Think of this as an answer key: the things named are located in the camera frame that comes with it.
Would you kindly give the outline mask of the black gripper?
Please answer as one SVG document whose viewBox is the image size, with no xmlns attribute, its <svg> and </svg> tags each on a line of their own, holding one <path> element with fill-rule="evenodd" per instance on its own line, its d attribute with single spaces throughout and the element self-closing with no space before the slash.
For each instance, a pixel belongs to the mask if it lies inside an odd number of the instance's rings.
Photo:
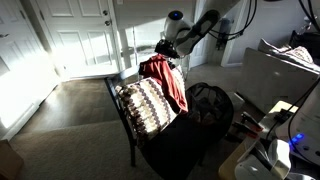
<svg viewBox="0 0 320 180">
<path fill-rule="evenodd" d="M 165 39 L 161 39 L 157 43 L 155 47 L 155 52 L 170 58 L 174 58 L 174 59 L 179 58 L 178 53 L 173 48 L 173 44 Z"/>
</svg>

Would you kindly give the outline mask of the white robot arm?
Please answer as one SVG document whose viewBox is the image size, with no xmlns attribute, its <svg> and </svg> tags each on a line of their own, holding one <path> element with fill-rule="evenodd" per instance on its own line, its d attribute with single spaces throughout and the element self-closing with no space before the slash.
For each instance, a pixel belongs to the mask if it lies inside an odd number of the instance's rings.
<svg viewBox="0 0 320 180">
<path fill-rule="evenodd" d="M 164 38 L 157 43 L 155 52 L 174 59 L 191 54 L 196 44 L 239 1 L 206 0 L 195 23 L 186 19 L 181 11 L 171 11 L 165 20 Z"/>
</svg>

